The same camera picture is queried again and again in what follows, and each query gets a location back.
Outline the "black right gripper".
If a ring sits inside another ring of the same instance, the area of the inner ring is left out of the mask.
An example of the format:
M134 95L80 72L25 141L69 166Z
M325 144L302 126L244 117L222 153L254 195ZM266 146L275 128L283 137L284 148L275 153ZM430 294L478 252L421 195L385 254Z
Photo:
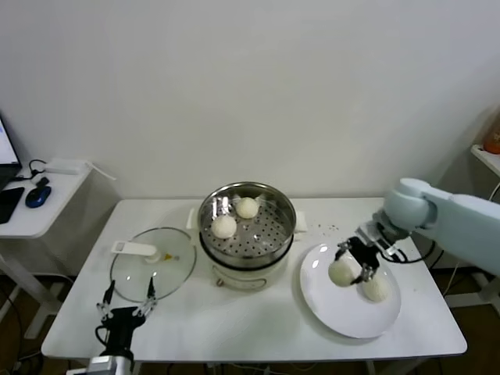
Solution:
M373 278L373 270L378 269L377 248L365 245L358 237L350 237L337 245L335 261L339 261L350 252L356 262L362 267L360 274L350 285L368 282Z

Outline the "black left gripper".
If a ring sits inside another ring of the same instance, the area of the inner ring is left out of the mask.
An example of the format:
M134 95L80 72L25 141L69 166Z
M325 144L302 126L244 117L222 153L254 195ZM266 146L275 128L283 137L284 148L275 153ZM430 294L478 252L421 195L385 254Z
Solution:
M104 355L133 356L131 342L134 331L142 326L152 310L156 307L156 295L153 277L150 277L146 300L137 308L123 307L110 309L115 281L111 280L102 301L96 307L104 321L104 328L109 335L105 344Z

